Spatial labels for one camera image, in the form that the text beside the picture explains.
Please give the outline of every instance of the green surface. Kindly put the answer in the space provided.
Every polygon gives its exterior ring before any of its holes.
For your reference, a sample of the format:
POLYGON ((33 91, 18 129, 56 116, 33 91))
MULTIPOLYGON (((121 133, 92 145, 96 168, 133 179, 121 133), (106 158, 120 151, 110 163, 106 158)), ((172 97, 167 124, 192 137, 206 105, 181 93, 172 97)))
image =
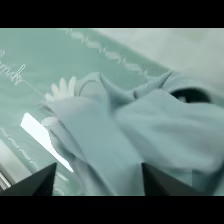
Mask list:
MULTIPOLYGON (((62 77, 69 81, 71 76, 79 79, 100 72, 122 88, 130 89, 146 82, 148 75, 165 71, 91 29, 1 28, 0 138, 35 172, 55 159, 20 123, 26 112, 39 122, 47 116, 40 102, 51 92, 52 83, 58 84, 62 77)), ((82 194, 69 171, 59 165, 58 172, 68 180, 57 175, 56 195, 82 194)))

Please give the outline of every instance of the person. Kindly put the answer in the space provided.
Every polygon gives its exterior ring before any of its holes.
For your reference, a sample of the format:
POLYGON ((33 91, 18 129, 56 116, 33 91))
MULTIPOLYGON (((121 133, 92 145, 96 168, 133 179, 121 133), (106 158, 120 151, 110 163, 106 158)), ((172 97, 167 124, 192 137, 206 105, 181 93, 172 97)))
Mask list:
POLYGON ((222 99, 174 71, 132 90, 91 73, 74 96, 46 107, 57 117, 52 144, 85 195, 144 195, 142 162, 213 194, 224 156, 222 99))

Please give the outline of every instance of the dark object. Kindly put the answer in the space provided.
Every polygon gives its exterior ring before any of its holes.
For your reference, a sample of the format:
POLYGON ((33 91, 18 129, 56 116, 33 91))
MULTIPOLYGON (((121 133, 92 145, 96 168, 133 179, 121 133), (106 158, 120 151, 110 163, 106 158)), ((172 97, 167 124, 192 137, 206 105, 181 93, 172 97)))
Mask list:
POLYGON ((184 98, 186 103, 210 103, 208 95, 198 88, 186 88, 171 93, 177 99, 184 98))
POLYGON ((149 164, 142 163, 142 171, 146 196, 205 196, 149 164))
POLYGON ((0 193, 0 196, 52 196, 57 163, 0 193))

